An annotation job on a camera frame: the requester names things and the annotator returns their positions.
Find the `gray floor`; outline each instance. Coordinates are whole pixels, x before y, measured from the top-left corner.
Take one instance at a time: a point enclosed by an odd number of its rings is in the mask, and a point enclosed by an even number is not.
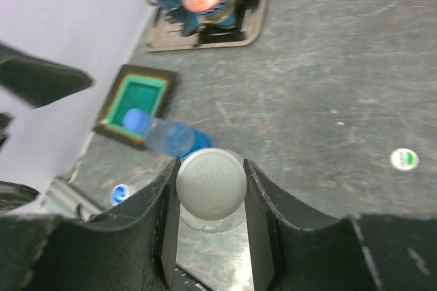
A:
[[[271,0],[243,48],[147,54],[175,70],[165,115],[206,130],[277,184],[329,214],[437,211],[437,0]],[[410,148],[411,172],[389,155]],[[96,135],[75,184],[108,205],[111,188],[166,158]],[[180,226],[178,261],[215,290],[250,290],[245,228]]]

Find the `clear plastic bottle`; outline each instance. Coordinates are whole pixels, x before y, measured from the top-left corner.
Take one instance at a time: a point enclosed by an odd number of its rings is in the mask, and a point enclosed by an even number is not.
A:
[[[123,124],[132,132],[143,134],[149,149],[172,157],[184,158],[196,150],[213,147],[211,138],[204,132],[182,122],[151,117],[140,109],[129,110]]]

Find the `green sticker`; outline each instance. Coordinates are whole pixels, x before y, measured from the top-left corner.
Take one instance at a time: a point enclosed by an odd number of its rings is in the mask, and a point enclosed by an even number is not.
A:
[[[398,170],[409,171],[419,165],[419,157],[412,150],[396,149],[391,152],[390,162]]]

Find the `tray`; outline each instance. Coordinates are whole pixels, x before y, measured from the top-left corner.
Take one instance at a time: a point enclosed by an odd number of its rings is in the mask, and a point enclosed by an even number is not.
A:
[[[170,20],[160,8],[150,17],[145,34],[148,52],[183,49],[208,49],[244,46],[257,39],[262,30],[268,0],[239,0],[236,6],[237,25],[231,29],[202,27],[197,33],[182,36],[182,22]]]

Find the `scratch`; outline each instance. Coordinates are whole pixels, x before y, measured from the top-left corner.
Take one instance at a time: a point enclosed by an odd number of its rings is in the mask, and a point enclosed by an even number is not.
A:
[[[167,161],[168,157],[164,157],[160,160],[160,162],[155,166],[155,168],[149,168],[149,169],[143,169],[143,170],[137,170],[131,178],[125,183],[127,185],[130,184],[135,178],[138,178],[139,176],[145,174],[145,173],[156,173]]]
[[[408,255],[411,259],[414,260],[416,263],[417,268],[424,274],[424,275],[431,275],[431,272],[428,268],[426,268],[426,261],[419,255],[413,248],[407,248]]]
[[[223,116],[223,119],[225,119],[226,124],[232,125],[231,120],[229,118],[229,115],[227,114],[224,106],[221,104],[220,101],[216,101],[216,106],[217,106],[218,110],[220,111],[221,115]]]

